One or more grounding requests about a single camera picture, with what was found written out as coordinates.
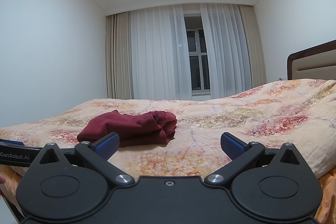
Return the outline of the person left hand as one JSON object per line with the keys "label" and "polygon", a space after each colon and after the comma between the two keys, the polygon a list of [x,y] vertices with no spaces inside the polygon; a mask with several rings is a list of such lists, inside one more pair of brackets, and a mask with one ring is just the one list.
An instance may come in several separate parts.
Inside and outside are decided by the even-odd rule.
{"label": "person left hand", "polygon": [[0,184],[4,184],[6,182],[5,178],[3,176],[0,176]]}

